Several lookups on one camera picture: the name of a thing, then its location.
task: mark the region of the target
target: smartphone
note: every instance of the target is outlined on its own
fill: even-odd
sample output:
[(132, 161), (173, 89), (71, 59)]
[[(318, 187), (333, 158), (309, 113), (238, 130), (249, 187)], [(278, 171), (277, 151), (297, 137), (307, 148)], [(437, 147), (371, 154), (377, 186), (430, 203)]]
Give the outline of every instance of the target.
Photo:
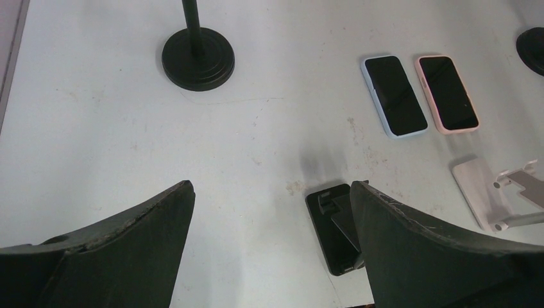
[(443, 134), (472, 132), (480, 126), (463, 81), (448, 56), (422, 56), (416, 71), (434, 123)]
[(387, 135), (418, 135), (429, 125), (400, 60), (391, 55), (367, 58), (361, 71)]

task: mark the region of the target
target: phone screen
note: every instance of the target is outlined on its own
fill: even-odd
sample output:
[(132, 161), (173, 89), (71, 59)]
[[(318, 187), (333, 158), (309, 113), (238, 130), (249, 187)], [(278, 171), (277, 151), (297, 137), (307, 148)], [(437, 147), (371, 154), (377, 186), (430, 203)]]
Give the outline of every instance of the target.
[(391, 131), (401, 136), (426, 129), (427, 120), (399, 59), (395, 56), (373, 58), (364, 65)]
[(447, 130), (478, 127), (478, 117), (452, 59), (421, 58), (420, 65), (444, 127)]

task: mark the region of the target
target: white table surface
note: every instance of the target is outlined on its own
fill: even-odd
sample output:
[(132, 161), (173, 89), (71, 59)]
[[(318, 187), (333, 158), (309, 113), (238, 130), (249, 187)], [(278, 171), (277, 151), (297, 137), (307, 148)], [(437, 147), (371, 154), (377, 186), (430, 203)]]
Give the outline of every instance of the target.
[[(187, 179), (197, 198), (172, 307), (360, 305), (373, 301), (366, 271), (328, 274), (307, 193), (368, 179), (481, 232), (452, 164), (478, 155), (499, 172), (544, 158), (544, 78), (514, 46), (535, 1), (200, 0), (201, 24), (236, 54), (230, 80), (204, 93), (162, 70), (164, 42), (185, 26), (181, 1), (159, 2), (31, 1), (0, 135), (0, 246), (41, 243)], [(359, 70), (381, 53), (404, 64), (425, 135), (385, 135)], [(477, 132), (432, 125), (412, 63), (436, 53), (455, 60)], [(544, 244), (543, 232), (497, 236)]]

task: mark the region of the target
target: black phone stand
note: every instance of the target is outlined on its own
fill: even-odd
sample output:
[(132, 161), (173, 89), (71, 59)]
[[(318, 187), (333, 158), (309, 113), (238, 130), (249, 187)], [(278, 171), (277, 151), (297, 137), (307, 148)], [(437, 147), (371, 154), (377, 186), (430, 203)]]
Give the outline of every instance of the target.
[(234, 70), (234, 51), (224, 36), (200, 28), (196, 0), (183, 0), (187, 29), (172, 35), (162, 50), (166, 76), (191, 91), (208, 91), (224, 84)]
[(544, 28), (523, 32), (516, 41), (516, 49), (526, 66), (544, 76)]
[(341, 184), (310, 194), (306, 205), (331, 274), (340, 276), (364, 267), (353, 220), (350, 186)]

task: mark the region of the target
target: phone stand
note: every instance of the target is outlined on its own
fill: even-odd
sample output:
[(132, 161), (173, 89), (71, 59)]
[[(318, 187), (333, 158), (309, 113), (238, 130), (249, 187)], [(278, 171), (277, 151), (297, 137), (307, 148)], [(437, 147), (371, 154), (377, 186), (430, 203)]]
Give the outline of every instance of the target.
[(362, 268), (364, 261), (353, 220), (350, 186), (342, 184), (310, 194), (306, 205), (329, 272), (340, 276)]
[(183, 0), (187, 29), (172, 35), (162, 50), (166, 76), (191, 91), (208, 91), (224, 84), (234, 70), (234, 51), (224, 36), (200, 28), (196, 0)]
[[(459, 164), (452, 173), (483, 230), (503, 231), (508, 228), (544, 223), (544, 182), (535, 178), (536, 160), (523, 169), (504, 171), (494, 176), (483, 158)], [(517, 215), (504, 196), (502, 188), (516, 184), (524, 190), (519, 197), (535, 205), (541, 212)]]
[(544, 76), (544, 28), (523, 32), (516, 40), (516, 49), (522, 61), (535, 73)]

